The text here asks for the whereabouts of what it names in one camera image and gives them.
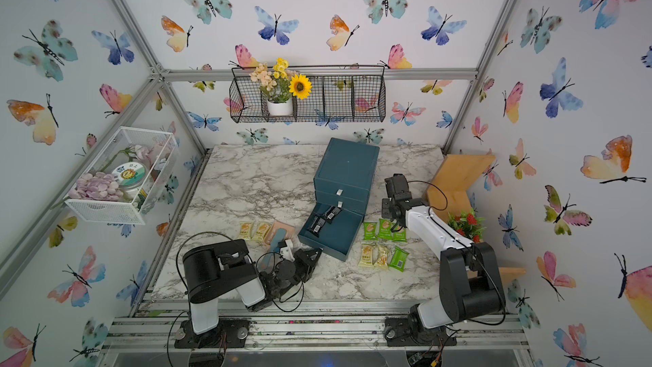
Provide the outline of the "green cookie packet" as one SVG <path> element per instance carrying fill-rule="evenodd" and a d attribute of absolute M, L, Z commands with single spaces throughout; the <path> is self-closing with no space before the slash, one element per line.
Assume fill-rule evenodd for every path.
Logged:
<path fill-rule="evenodd" d="M 364 222 L 363 223 L 363 240 L 364 241 L 377 241 L 378 240 L 378 223 L 377 222 Z"/>
<path fill-rule="evenodd" d="M 400 229 L 399 231 L 392 233 L 392 240 L 395 242 L 406 242 L 407 239 L 406 229 Z"/>
<path fill-rule="evenodd" d="M 389 219 L 380 219 L 379 220 L 379 229 L 378 229 L 378 238 L 384 241 L 392 241 L 392 227 L 394 222 Z"/>
<path fill-rule="evenodd" d="M 408 258 L 409 253 L 404 251 L 404 249 L 397 247 L 394 250 L 390 263 L 388 263 L 388 267 L 403 272 L 405 270 Z"/>

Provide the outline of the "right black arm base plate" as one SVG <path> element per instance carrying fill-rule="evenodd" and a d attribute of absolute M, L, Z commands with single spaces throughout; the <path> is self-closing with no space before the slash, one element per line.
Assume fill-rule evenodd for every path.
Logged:
<path fill-rule="evenodd" d="M 412 317 L 386 318 L 383 337 L 388 347 L 433 346 L 443 344 L 455 346 L 457 339 L 446 326 L 434 329 L 424 328 L 417 319 Z"/>

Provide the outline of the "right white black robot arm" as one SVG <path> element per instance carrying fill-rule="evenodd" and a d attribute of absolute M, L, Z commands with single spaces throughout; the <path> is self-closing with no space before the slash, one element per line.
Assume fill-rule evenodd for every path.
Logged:
<path fill-rule="evenodd" d="M 385 179 L 381 217 L 420 237 L 440 263 L 438 296 L 421 302 L 412 315 L 423 331 L 506 313 L 503 283 L 494 249 L 453 230 L 433 206 L 412 195 L 410 182 L 396 173 Z"/>

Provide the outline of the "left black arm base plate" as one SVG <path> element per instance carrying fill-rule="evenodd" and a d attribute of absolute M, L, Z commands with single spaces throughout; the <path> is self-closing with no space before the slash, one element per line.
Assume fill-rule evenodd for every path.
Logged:
<path fill-rule="evenodd" d="M 246 346 L 251 321 L 248 319 L 221 319 L 210 331 L 198 334 L 192 321 L 183 321 L 175 333 L 176 349 L 241 349 Z"/>

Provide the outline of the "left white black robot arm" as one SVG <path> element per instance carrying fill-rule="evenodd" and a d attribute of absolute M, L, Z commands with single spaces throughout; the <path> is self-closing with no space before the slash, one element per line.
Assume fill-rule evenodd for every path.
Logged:
<path fill-rule="evenodd" d="M 290 299 L 288 292 L 296 286 L 303 296 L 321 256 L 318 248 L 293 251 L 283 242 L 278 251 L 266 252 L 254 261 L 244 240 L 187 251 L 182 265 L 192 332 L 198 336 L 217 329 L 219 298 L 229 292 L 236 292 L 252 312 Z"/>

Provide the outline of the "black cookie packet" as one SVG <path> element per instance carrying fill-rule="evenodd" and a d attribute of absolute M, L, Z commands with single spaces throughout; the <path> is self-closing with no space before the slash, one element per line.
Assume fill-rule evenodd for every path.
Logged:
<path fill-rule="evenodd" d="M 312 222 L 310 222 L 307 231 L 311 233 L 312 235 L 319 237 L 322 228 L 327 224 L 326 219 L 324 219 L 322 216 L 315 216 L 312 219 Z"/>
<path fill-rule="evenodd" d="M 328 223 L 331 224 L 334 219 L 342 212 L 342 209 L 340 207 L 330 207 L 324 214 L 323 214 L 323 219 Z"/>

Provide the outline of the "yellow cookie packet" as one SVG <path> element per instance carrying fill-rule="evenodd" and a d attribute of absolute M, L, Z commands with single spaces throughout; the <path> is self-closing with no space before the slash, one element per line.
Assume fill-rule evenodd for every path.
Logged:
<path fill-rule="evenodd" d="M 361 258 L 358 262 L 360 267 L 370 268 L 374 266 L 375 248 L 374 244 L 362 244 Z"/>
<path fill-rule="evenodd" d="M 264 242 L 273 225 L 268 222 L 259 222 L 252 237 L 253 241 Z"/>
<path fill-rule="evenodd" d="M 377 255 L 374 262 L 375 268 L 388 269 L 389 256 L 391 254 L 391 250 L 384 245 L 377 245 L 376 248 L 377 248 Z"/>
<path fill-rule="evenodd" d="M 244 221 L 240 223 L 239 228 L 239 239 L 249 241 L 253 235 L 255 223 Z"/>

